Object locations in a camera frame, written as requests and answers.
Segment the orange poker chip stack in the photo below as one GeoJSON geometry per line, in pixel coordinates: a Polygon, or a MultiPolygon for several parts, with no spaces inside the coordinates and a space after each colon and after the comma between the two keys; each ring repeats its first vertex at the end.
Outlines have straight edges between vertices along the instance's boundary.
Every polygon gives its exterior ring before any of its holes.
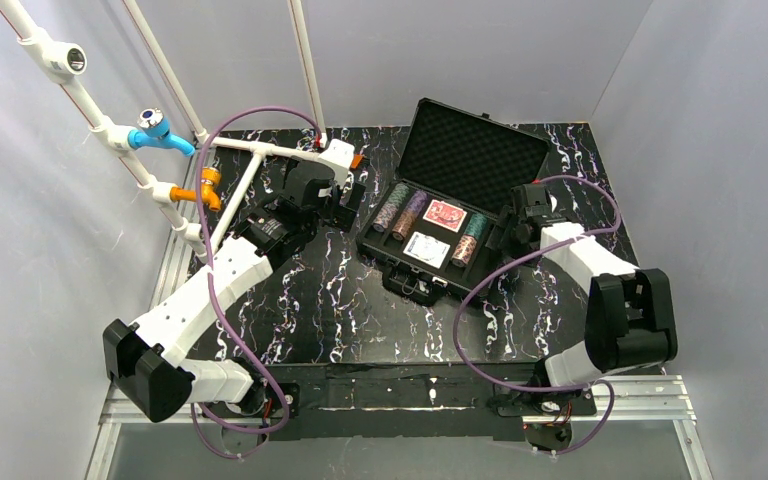
{"type": "Polygon", "coordinates": [[[471,235],[463,235],[458,241],[453,255],[451,257],[451,263],[458,268],[465,268],[477,247],[478,241],[471,235]]]}

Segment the green poker chip stack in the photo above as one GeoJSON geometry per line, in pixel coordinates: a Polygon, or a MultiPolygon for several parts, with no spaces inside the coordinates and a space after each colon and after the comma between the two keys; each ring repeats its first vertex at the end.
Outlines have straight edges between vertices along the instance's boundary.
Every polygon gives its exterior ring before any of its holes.
{"type": "Polygon", "coordinates": [[[374,231],[382,233],[389,228],[409,193],[409,186],[403,183],[397,184],[392,189],[373,220],[372,228],[374,231]]]}

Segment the red playing card deck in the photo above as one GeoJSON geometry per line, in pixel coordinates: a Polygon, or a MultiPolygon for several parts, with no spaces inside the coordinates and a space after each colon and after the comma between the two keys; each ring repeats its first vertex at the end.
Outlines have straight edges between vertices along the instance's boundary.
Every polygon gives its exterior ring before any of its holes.
{"type": "Polygon", "coordinates": [[[445,201],[433,199],[422,219],[452,232],[459,232],[467,218],[467,211],[445,201]]]}

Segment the blue playing card deck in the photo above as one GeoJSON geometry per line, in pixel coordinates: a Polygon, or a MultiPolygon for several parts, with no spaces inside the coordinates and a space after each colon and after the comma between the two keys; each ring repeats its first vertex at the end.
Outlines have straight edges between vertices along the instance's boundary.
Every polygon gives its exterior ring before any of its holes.
{"type": "Polygon", "coordinates": [[[434,269],[440,269],[447,258],[451,245],[431,235],[414,232],[402,253],[434,269]]]}

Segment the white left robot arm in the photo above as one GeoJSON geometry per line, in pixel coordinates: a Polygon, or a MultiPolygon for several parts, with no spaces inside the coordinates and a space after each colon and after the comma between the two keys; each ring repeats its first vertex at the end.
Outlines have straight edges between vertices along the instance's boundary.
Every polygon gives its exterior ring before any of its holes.
{"type": "Polygon", "coordinates": [[[240,404],[261,390],[250,361],[192,360],[188,353],[220,314],[302,251],[322,225],[347,231],[363,189],[346,186],[349,171],[302,161],[282,190],[268,195],[181,287],[130,323],[104,330],[107,375],[152,422],[187,403],[240,404]]]}

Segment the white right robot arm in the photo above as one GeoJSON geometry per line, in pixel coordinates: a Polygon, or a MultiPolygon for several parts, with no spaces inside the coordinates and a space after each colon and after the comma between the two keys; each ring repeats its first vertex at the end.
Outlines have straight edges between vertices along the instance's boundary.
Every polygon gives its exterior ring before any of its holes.
{"type": "Polygon", "coordinates": [[[668,276],[641,269],[603,247],[584,227],[554,211],[539,183],[511,190],[504,246],[559,266],[587,293],[584,338],[537,363],[530,386],[584,385],[605,375],[673,360],[678,353],[668,276]]]}

